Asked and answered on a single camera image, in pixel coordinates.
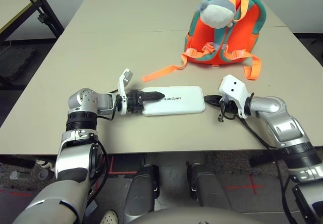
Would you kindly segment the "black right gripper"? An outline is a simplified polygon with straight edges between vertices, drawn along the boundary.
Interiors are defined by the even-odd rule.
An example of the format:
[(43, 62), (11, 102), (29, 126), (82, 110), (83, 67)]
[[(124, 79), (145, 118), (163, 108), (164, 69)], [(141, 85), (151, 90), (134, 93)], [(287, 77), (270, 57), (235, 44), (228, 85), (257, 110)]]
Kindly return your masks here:
[(219, 106), (219, 120), (227, 119), (234, 120), (238, 113), (238, 108), (234, 101), (229, 100), (226, 96), (221, 95), (206, 95), (205, 102), (209, 102), (212, 106)]

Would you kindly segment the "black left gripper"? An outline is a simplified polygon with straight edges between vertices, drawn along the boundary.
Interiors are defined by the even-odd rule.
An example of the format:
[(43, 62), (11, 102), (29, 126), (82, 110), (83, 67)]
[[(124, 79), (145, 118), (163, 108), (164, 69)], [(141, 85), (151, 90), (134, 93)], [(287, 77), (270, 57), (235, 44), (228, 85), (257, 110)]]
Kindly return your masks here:
[(144, 110), (143, 102), (159, 101), (165, 97), (161, 92), (149, 91), (144, 92), (140, 90), (130, 90), (127, 94), (127, 111), (134, 113), (141, 113)]

